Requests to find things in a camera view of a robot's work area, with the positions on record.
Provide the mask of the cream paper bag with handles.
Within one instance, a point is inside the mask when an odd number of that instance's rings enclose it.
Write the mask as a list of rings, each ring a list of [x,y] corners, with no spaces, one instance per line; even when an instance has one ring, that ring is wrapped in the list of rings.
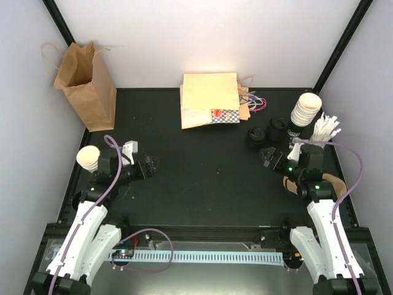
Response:
[[[182,105],[188,109],[239,109],[237,73],[187,73]]]

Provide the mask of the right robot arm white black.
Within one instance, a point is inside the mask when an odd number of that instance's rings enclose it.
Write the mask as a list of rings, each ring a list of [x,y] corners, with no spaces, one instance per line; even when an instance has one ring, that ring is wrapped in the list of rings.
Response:
[[[304,201],[313,227],[285,222],[281,244],[295,247],[313,279],[313,294],[376,294],[377,282],[365,276],[341,222],[333,184],[323,178],[323,148],[295,143],[290,155],[274,147],[261,149],[264,167],[292,181]]]

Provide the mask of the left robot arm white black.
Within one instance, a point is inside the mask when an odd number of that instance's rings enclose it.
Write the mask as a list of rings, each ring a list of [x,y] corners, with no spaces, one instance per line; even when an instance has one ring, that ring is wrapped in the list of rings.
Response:
[[[126,245],[132,236],[129,219],[108,217],[110,207],[121,187],[153,177],[157,160],[135,160],[131,152],[107,149],[92,168],[88,184],[72,200],[76,217],[60,250],[43,272],[34,274],[35,294],[90,294],[109,251],[116,244]]]

